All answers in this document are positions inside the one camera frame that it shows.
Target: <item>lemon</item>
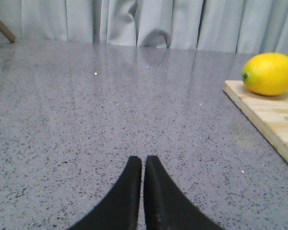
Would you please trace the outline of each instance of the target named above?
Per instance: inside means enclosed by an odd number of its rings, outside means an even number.
[[[242,69],[245,86],[262,95],[279,95],[288,91],[288,56],[262,53],[252,57]]]

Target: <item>white curtain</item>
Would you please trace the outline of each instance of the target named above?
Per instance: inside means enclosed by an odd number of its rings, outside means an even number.
[[[288,54],[288,0],[0,0],[17,37]]]

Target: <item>wooden board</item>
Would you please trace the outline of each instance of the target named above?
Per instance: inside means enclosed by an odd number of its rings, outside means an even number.
[[[288,163],[288,92],[261,96],[241,80],[226,80],[223,90]]]

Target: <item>speckled gray floor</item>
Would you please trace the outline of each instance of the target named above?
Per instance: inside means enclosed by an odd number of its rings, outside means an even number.
[[[0,40],[0,230],[71,226],[130,155],[228,230],[288,229],[288,165],[222,91],[250,57]]]

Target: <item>wooden stick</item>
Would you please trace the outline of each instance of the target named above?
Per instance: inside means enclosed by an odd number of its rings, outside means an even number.
[[[0,32],[11,42],[14,43],[16,37],[12,34],[12,32],[3,24],[0,20]]]

